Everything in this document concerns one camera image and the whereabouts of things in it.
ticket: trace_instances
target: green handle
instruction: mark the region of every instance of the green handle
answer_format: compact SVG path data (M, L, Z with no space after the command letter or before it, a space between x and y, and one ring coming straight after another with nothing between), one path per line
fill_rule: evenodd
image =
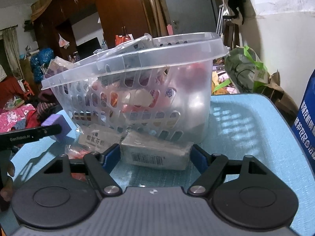
M215 89L213 90L212 93L214 93L215 91L225 87L225 86L228 86L229 84L231 83L231 80L230 79L227 79L225 80L223 83L219 84L217 87L215 87Z
M249 54L248 52L249 50L249 47L246 45L244 46L244 55L245 57L248 58L249 61L251 61L256 67L258 67L258 69L265 69L267 70L265 67L264 67L264 63L263 62L257 62L257 61L254 61L254 59L252 58L252 56Z

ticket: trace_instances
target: metal bolt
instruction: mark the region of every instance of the metal bolt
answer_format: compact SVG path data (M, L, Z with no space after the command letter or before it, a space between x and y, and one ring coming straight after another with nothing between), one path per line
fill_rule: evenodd
M104 192L107 194L116 194L119 192L119 188L115 185L110 185L104 188Z
M203 186L201 185L194 185L192 187L190 187L189 189L192 193L194 194L202 194L206 191L206 188L204 188Z

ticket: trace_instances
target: purple sponge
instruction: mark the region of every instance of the purple sponge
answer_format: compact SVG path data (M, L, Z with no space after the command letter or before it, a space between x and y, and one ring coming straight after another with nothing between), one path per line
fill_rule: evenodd
M50 126L53 124L59 124L62 128L62 131L58 135L50 136L50 138L58 142L61 142L66 137L66 135L71 131L71 127L61 114L52 114L42 123L42 126Z

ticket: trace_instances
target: barcode label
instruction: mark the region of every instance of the barcode label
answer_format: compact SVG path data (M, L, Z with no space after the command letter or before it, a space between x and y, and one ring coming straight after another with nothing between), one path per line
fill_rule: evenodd
M131 153L133 161L163 166L163 158L156 155Z

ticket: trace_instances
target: white wall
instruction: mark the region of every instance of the white wall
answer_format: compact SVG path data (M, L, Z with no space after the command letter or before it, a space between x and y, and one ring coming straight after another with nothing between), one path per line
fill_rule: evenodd
M72 30L74 37L76 39L77 45L80 45L86 41L89 41L95 37L102 44L103 40L103 29L102 25L98 24L99 15L98 13L94 13L78 23L72 25Z
M250 1L240 27L243 45L257 52L269 73L279 70L281 87L299 106L315 69L315 0Z
M20 54L25 53L28 44L35 41L34 31L24 32L24 20L31 19L31 4L10 6L0 9L0 30L18 25L16 33L18 36Z

